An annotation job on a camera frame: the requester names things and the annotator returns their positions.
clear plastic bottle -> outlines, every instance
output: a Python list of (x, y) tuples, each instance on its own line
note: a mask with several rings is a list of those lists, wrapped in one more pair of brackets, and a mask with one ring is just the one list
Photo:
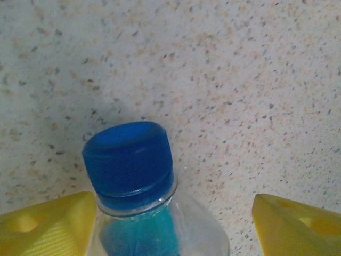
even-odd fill
[(128, 123), (91, 138), (83, 150), (98, 196), (88, 256), (228, 256), (211, 213), (177, 188), (166, 131)]

blue liquid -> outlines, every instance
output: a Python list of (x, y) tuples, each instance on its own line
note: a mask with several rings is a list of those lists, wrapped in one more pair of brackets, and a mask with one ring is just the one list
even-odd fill
[(108, 256), (179, 256), (169, 206), (161, 207), (148, 217), (117, 220), (104, 227), (100, 240)]

blue bottle cap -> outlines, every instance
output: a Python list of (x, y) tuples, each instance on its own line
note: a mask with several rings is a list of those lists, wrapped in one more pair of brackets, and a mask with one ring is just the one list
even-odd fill
[(101, 203), (129, 211), (160, 199), (174, 181), (166, 131), (157, 123), (118, 125), (92, 137), (83, 149), (88, 176)]

granite countertop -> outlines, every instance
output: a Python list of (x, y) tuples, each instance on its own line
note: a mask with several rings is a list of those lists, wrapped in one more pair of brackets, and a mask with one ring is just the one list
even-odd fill
[(341, 211), (341, 1), (0, 0), (0, 213), (92, 190), (93, 134), (162, 124), (181, 186), (261, 255), (257, 193)]

yellow plastic object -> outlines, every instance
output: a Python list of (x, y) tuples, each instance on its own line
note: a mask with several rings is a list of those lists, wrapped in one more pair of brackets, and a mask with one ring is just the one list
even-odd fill
[(96, 213), (80, 192), (0, 215), (0, 256), (83, 256)]
[(341, 256), (341, 214), (266, 194), (252, 214), (264, 256)]

